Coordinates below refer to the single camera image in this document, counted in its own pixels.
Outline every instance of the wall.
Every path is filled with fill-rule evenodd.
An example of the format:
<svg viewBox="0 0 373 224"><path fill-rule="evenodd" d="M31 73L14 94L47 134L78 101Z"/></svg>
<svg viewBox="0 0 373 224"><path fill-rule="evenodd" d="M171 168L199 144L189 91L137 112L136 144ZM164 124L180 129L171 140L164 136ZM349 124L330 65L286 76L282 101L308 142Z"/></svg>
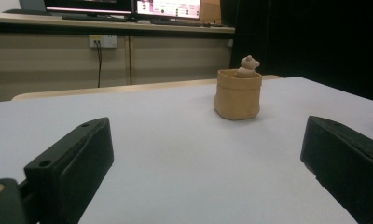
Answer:
<svg viewBox="0 0 373 224"><path fill-rule="evenodd" d="M21 8L19 0L0 0L0 12L13 8Z"/></svg>

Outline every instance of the power outlet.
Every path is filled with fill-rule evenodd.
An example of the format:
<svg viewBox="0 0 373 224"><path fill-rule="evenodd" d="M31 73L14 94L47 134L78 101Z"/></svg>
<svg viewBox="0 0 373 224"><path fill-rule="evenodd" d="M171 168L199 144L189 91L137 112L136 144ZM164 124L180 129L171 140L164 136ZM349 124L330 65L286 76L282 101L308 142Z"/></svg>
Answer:
<svg viewBox="0 0 373 224"><path fill-rule="evenodd" d="M117 47L117 36L116 35L90 35L89 44L91 48L97 48L94 42L99 42L102 48L116 48Z"/></svg>

